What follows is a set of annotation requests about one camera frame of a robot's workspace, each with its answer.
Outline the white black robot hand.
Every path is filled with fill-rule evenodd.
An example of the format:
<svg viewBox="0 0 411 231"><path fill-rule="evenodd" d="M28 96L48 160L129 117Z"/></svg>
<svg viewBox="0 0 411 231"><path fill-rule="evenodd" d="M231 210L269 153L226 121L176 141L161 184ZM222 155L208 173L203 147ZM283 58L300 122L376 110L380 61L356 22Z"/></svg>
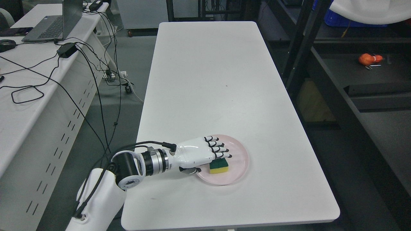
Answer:
<svg viewBox="0 0 411 231"><path fill-rule="evenodd" d="M215 159L231 158L229 149L217 136L198 137L176 144L169 156L169 169L178 168L186 174L200 172L198 166L209 164Z"/></svg>

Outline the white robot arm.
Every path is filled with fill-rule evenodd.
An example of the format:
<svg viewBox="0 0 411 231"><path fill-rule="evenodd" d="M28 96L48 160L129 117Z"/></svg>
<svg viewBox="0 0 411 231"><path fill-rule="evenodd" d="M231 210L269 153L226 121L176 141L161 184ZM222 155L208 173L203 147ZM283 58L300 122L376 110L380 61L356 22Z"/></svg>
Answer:
<svg viewBox="0 0 411 231"><path fill-rule="evenodd" d="M163 149L154 149L159 144ZM144 141L110 154L101 168L90 170L76 195L76 206L67 231L105 231L124 205L126 191L142 183L155 170L170 168L176 144Z"/></svg>

